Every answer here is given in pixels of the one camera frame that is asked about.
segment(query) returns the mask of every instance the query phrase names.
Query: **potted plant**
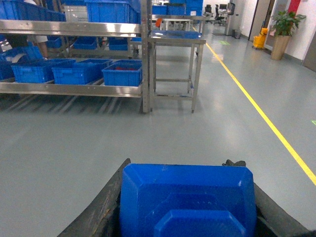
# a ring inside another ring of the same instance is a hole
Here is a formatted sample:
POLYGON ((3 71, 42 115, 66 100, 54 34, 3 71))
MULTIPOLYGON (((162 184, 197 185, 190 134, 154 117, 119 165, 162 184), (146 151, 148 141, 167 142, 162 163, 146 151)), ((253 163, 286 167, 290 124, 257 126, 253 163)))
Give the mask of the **potted plant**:
POLYGON ((293 34, 293 30, 298 28, 301 20, 305 19, 304 15, 296 15, 294 11, 279 11, 276 16, 273 16, 275 24, 272 30, 275 30, 275 41, 271 54, 271 59, 281 60, 286 50, 287 44, 293 34))

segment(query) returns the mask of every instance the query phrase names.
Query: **plant pot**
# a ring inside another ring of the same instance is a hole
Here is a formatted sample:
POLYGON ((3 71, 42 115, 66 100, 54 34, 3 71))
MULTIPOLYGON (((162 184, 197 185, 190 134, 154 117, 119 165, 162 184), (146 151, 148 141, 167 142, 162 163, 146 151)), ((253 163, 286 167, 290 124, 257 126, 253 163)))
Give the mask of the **plant pot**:
POLYGON ((276 36, 271 53, 272 60, 281 60, 291 36, 276 36))

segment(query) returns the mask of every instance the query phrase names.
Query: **yellow floor line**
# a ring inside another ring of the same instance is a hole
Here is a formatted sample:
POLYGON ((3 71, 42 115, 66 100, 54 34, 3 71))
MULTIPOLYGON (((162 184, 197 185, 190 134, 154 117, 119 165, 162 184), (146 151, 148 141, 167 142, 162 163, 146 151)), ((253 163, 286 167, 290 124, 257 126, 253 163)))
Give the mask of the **yellow floor line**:
POLYGON ((316 175, 312 172, 312 170, 306 165, 306 163, 303 161, 303 159, 297 154, 297 152, 294 150, 294 148, 289 144, 289 142, 285 139, 285 137, 280 133, 280 131, 277 129, 277 127, 271 122, 271 120, 266 116, 266 114, 262 111, 262 109, 258 106, 258 104, 252 99, 252 97, 249 95, 249 93, 243 88, 243 86, 240 84, 240 82, 237 80, 237 78, 232 74, 232 72, 226 67, 226 65, 223 63, 223 61, 219 58, 219 56, 215 53, 215 51, 209 46, 208 43, 206 43, 206 46, 208 49, 212 52, 212 54, 216 57, 216 59, 221 63, 223 68, 226 70, 226 72, 231 76, 231 78, 234 80, 234 82, 237 84, 237 86, 240 88, 240 90, 244 93, 244 95, 248 98, 250 103, 255 107, 255 109, 258 111, 258 113, 261 115, 263 120, 268 124, 268 126, 271 128, 271 130, 275 133, 275 135, 278 137, 278 139, 283 143, 283 145, 287 148, 287 150, 290 152, 290 154, 293 156, 293 158, 296 160, 296 162, 299 164, 299 166, 302 168, 302 170, 306 173, 306 175, 309 177, 309 179, 316 185, 316 175))

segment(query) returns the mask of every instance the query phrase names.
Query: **metal shelf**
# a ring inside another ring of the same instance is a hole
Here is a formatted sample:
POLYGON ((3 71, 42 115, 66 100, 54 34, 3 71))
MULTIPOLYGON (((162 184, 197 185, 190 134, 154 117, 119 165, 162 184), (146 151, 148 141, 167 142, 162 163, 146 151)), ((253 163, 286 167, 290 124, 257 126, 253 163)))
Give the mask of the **metal shelf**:
POLYGON ((61 85, 48 83, 16 83, 14 79, 0 81, 0 93, 43 94, 43 95, 79 95, 142 97, 142 84, 133 86, 105 86, 103 79, 88 85, 61 85))
POLYGON ((140 37, 139 24, 1 20, 1 34, 140 37))

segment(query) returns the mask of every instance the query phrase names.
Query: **blue plastic crate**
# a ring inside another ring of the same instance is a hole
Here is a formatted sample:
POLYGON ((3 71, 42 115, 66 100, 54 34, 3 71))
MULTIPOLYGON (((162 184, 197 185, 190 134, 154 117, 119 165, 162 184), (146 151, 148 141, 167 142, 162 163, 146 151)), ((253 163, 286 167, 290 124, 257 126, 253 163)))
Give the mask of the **blue plastic crate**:
POLYGON ((96 37, 79 37, 75 43, 74 48, 76 49, 96 49, 97 38, 96 37))
POLYGON ((32 21, 65 21, 65 14, 21 0, 0 0, 0 19, 32 21))
POLYGON ((183 16, 185 14, 186 7, 185 6, 168 6, 167 14, 175 15, 175 16, 183 16))
POLYGON ((60 48, 62 45, 62 40, 58 36, 47 36, 48 41, 46 45, 48 48, 60 48))
POLYGON ((169 3, 185 4, 186 0, 169 0, 169 3))
POLYGON ((51 59, 12 66, 15 81, 20 83, 44 83, 54 80, 53 67, 70 67, 74 59, 51 59))
POLYGON ((70 67, 54 67, 55 84, 85 85, 102 78, 99 66, 92 63, 74 63, 70 67))
POLYGON ((191 16, 195 14, 195 16, 202 16, 202 8, 201 7, 187 7, 186 8, 186 15, 191 16))
POLYGON ((150 237, 146 218, 171 195, 214 196, 252 237, 256 224, 256 205, 252 173, 246 167, 130 164, 123 171, 120 196, 122 237, 150 237))
POLYGON ((46 10, 46 21, 66 21, 66 15, 57 11, 46 10))
POLYGON ((127 38, 122 37, 109 37, 109 45, 127 44, 127 38))
POLYGON ((102 69, 107 68, 112 64, 112 59, 87 59, 84 61, 80 61, 78 63, 88 63, 88 64, 95 64, 98 66, 98 73, 100 78, 103 76, 102 69))
POLYGON ((137 12, 127 1, 85 0, 89 22, 137 23, 137 12))
POLYGON ((11 62, 0 61, 0 80, 14 77, 11 65, 11 62))
POLYGON ((139 86, 142 78, 142 66, 113 63, 102 70, 104 85, 139 86))
POLYGON ((169 211, 157 223, 152 236, 245 237, 247 233, 229 211, 176 209, 169 211))
POLYGON ((84 0, 63 0, 62 4, 67 6, 85 6, 84 0))
POLYGON ((153 5, 153 15, 166 15, 167 6, 157 6, 153 5))
POLYGON ((0 61, 12 61, 12 59, 18 54, 24 54, 24 56, 20 58, 19 62, 34 61, 43 58, 37 46, 28 46, 16 47, 0 53, 0 61))
POLYGON ((120 63, 120 64, 132 64, 132 65, 142 65, 142 60, 137 60, 137 59, 121 59, 121 60, 117 60, 115 63, 120 63))
POLYGON ((119 45, 109 45, 110 50, 118 50, 118 51, 127 51, 128 45, 127 44, 119 44, 119 45))
POLYGON ((187 0, 186 6, 203 8, 203 0, 187 0))

